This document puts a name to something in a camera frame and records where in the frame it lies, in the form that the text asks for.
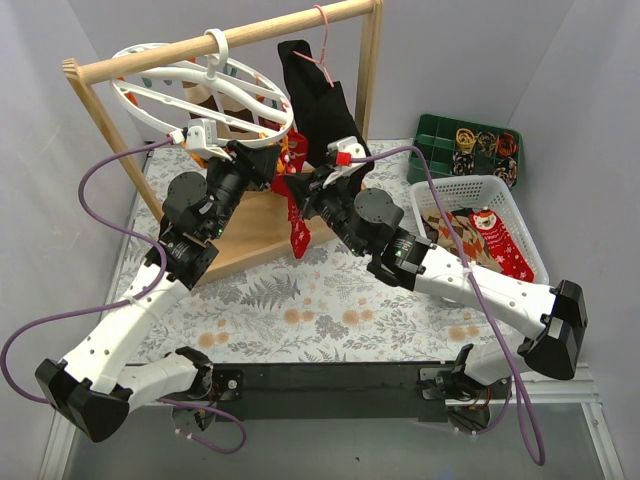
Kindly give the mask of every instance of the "zip tie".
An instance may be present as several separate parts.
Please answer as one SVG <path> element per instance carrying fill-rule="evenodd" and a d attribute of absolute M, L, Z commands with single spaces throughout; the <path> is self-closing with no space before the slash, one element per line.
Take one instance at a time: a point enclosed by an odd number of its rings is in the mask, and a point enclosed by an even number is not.
<path fill-rule="evenodd" d="M 137 299 L 133 295 L 123 295 L 122 299 L 128 301 L 129 305 L 136 305 L 137 307 L 140 307 L 146 313 L 151 315 L 156 322 L 160 322 L 160 317 L 158 317 L 155 313 L 153 313 L 153 311 L 149 308 L 149 302 L 143 302 L 142 300 Z"/>
<path fill-rule="evenodd" d="M 464 284 L 465 284 L 465 283 L 467 283 L 467 281 L 469 280 L 469 274 L 473 271 L 473 268 L 474 268 L 475 266 L 476 266 L 476 262 L 475 262 L 475 260 L 471 260 L 471 261 L 469 262 L 469 268 L 464 267 L 464 268 L 462 269 L 462 283 L 463 283 L 463 286 L 464 286 Z"/>

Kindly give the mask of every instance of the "hanging sock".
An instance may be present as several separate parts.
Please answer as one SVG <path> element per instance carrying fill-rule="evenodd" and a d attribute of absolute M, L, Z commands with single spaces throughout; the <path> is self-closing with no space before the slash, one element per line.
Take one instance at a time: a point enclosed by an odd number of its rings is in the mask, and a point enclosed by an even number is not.
<path fill-rule="evenodd" d="M 307 162 L 314 167 L 326 164 L 327 145 L 350 136 L 356 137 L 364 146 L 366 155 L 370 156 L 371 152 L 349 113 L 340 82 L 334 81 L 331 87 L 316 65 L 295 52 L 312 56 L 311 48 L 304 40 L 278 44 L 284 83 L 289 92 L 296 125 L 298 131 L 309 141 Z M 362 179 L 372 169 L 373 162 L 367 163 L 351 175 L 349 189 L 353 195 L 360 191 Z"/>

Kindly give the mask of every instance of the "white plastic hanger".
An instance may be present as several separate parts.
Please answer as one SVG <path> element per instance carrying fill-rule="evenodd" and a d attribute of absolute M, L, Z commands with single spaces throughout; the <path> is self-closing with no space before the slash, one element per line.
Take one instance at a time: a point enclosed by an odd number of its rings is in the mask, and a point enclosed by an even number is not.
<path fill-rule="evenodd" d="M 229 45 L 224 36 L 224 33 L 219 29 L 207 30 L 205 34 L 213 35 L 218 42 L 218 54 L 212 54 L 207 56 L 207 67 L 201 65 L 181 61 L 171 64 L 166 67 L 157 67 L 150 70 L 140 72 L 140 75 L 144 78 L 155 80 L 175 80 L 196 83 L 204 85 L 211 89 L 214 99 L 219 102 L 219 94 L 227 95 L 241 105 L 246 107 L 253 113 L 254 122 L 246 120 L 240 120 L 224 113 L 222 108 L 219 108 L 219 112 L 211 110 L 209 108 L 195 105 L 186 100 L 173 97 L 161 92 L 156 92 L 151 88 L 135 85 L 125 80 L 114 79 L 111 81 L 111 85 L 116 94 L 116 98 L 120 101 L 122 106 L 138 120 L 146 123 L 147 125 L 159 130 L 162 133 L 168 134 L 176 129 L 183 128 L 186 125 L 175 126 L 171 125 L 159 118 L 150 115 L 147 111 L 135 105 L 127 98 L 127 94 L 133 94 L 135 96 L 149 98 L 156 100 L 166 105 L 170 105 L 181 110 L 185 110 L 190 113 L 194 113 L 203 118 L 208 118 L 216 122 L 221 122 L 228 127 L 234 127 L 236 129 L 244 130 L 246 132 L 257 133 L 260 138 L 251 140 L 241 140 L 243 144 L 249 147 L 263 147 L 274 142 L 279 141 L 286 135 L 293 124 L 293 109 L 291 108 L 289 101 L 278 88 L 278 86 L 267 79 L 264 75 L 260 74 L 251 67 L 240 63 L 236 60 L 229 58 Z M 145 43 L 135 45 L 133 47 L 125 48 L 114 55 L 116 57 L 122 57 L 124 55 L 130 55 L 143 50 L 150 50 L 152 48 L 166 45 L 165 43 Z M 228 65 L 235 68 L 239 72 L 243 72 L 256 80 L 257 85 L 251 82 L 244 81 L 240 78 L 235 78 L 222 73 L 220 70 Z M 260 95 L 270 100 L 275 100 L 274 106 L 267 105 L 265 103 L 256 100 L 255 96 Z M 278 130 L 264 127 L 257 123 L 258 118 L 264 118 L 280 125 Z M 229 138 L 218 138 L 217 143 L 219 146 L 225 146 L 227 142 L 231 140 Z"/>

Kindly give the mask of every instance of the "glass surface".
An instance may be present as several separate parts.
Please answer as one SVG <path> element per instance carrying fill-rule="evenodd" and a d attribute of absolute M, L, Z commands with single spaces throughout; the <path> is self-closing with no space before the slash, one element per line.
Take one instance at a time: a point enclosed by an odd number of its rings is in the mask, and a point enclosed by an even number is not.
<path fill-rule="evenodd" d="M 572 479 L 604 478 L 580 404 L 537 405 L 547 464 L 537 467 L 520 438 L 515 406 L 475 440 L 411 419 L 248 421 L 249 439 L 220 455 L 174 433 L 171 409 L 133 412 L 103 443 L 75 435 L 65 479 Z M 229 423 L 205 437 L 231 446 Z"/>

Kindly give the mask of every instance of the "black metal base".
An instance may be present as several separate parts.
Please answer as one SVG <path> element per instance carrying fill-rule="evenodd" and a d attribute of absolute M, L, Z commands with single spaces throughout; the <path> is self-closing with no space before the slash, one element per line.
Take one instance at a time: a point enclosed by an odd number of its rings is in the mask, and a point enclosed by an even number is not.
<path fill-rule="evenodd" d="M 446 422 L 446 398 L 425 395 L 421 372 L 435 377 L 452 367 L 453 362 L 225 364 L 217 365 L 214 372 L 225 378 L 224 372 L 242 372 L 236 386 L 242 395 L 228 395 L 228 386 L 222 383 L 218 404 L 240 420 L 417 418 Z M 505 395 L 504 385 L 496 384 L 492 398 Z M 171 398 L 188 400 L 180 394 Z"/>

